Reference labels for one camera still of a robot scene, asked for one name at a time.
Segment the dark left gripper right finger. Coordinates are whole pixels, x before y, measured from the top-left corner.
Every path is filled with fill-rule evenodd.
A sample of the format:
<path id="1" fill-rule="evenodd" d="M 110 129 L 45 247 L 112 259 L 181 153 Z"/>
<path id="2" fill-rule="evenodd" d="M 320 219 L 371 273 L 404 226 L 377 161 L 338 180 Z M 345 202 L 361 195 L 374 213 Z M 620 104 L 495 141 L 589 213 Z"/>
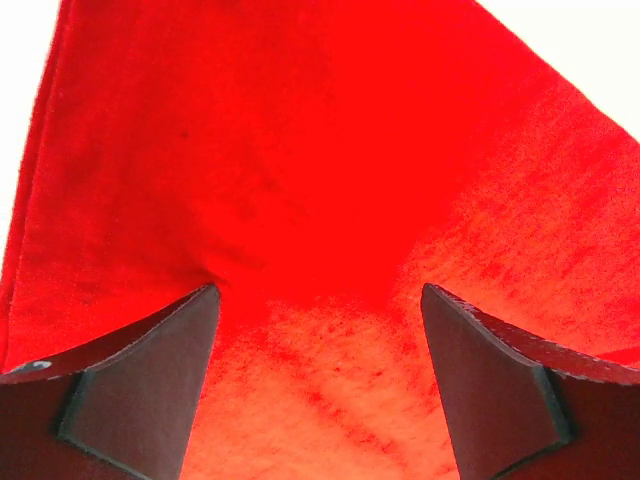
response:
<path id="1" fill-rule="evenodd" d="M 425 284 L 421 310 L 463 479 L 636 479 L 639 371 Z"/>

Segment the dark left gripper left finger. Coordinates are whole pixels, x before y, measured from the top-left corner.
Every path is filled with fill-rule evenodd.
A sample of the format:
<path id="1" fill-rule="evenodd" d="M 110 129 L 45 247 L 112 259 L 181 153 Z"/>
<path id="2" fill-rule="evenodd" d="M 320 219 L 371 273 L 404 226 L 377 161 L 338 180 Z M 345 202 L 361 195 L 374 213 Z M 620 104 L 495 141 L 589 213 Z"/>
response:
<path id="1" fill-rule="evenodd" d="M 177 479 L 219 320 L 205 285 L 1 377 L 4 479 Z"/>

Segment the red t-shirt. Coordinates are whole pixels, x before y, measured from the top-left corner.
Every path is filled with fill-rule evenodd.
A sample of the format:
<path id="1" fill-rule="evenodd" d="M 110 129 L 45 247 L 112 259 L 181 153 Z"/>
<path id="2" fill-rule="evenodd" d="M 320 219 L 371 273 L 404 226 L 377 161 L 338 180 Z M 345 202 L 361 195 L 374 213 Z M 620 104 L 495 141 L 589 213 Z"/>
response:
<path id="1" fill-rule="evenodd" d="M 1 366 L 212 283 L 187 479 L 453 479 L 436 283 L 639 343 L 639 146 L 473 1 L 64 1 L 1 280 Z"/>

